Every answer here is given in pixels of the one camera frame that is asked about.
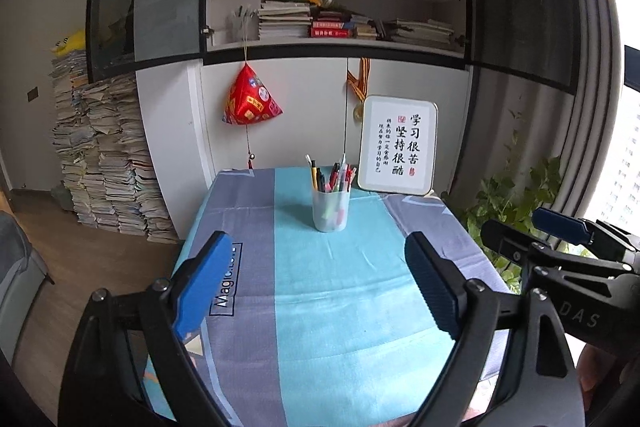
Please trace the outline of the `person's right hand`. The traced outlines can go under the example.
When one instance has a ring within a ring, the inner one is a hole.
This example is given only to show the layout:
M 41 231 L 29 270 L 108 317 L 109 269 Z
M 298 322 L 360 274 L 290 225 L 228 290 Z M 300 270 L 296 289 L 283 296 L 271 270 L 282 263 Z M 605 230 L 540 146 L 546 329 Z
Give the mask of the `person's right hand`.
M 611 353 L 597 347 L 585 345 L 580 352 L 577 374 L 585 410 L 588 411 L 594 394 L 594 389 L 615 364 L 616 358 Z

